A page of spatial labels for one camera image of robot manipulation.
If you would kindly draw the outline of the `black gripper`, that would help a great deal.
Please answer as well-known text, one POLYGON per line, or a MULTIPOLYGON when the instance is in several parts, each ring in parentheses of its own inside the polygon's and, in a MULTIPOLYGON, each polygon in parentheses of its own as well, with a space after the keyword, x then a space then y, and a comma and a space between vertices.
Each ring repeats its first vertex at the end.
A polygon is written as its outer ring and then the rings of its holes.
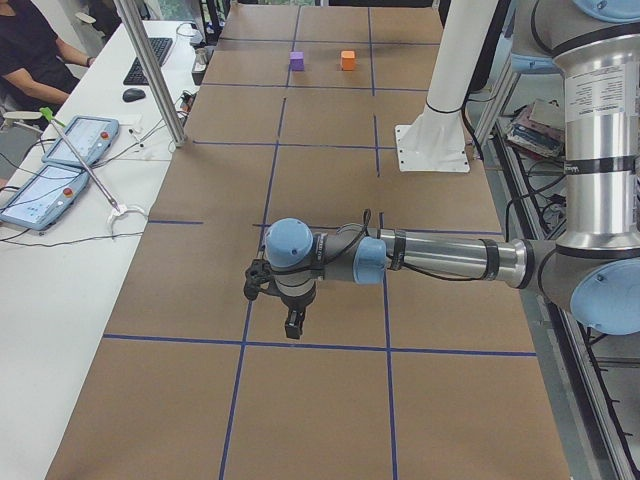
POLYGON ((281 292, 282 302, 290 309, 284 323, 286 337, 289 339, 300 339, 303 335, 303 325, 305 320, 305 309, 315 299, 315 285, 304 293, 293 295, 281 292))

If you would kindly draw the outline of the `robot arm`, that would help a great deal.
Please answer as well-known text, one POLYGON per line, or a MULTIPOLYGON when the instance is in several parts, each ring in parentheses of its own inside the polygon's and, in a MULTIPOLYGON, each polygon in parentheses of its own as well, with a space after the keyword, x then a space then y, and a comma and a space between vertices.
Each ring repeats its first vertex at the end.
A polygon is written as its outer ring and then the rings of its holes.
POLYGON ((609 335, 639 329, 639 5, 524 1, 514 47, 550 59, 564 78, 566 227, 556 240, 455 239, 350 224, 313 233, 297 219, 267 230, 244 293, 280 298, 285 332, 301 336, 320 280, 377 284, 409 269, 448 281, 532 290, 609 335))

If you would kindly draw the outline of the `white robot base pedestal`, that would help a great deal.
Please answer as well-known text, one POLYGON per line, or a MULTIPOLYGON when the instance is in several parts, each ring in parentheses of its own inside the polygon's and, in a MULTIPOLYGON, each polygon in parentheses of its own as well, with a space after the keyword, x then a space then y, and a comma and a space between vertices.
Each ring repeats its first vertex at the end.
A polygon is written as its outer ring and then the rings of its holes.
POLYGON ((467 173, 462 114, 491 26, 500 27, 498 0, 450 3, 423 112, 395 127, 402 172, 467 173))

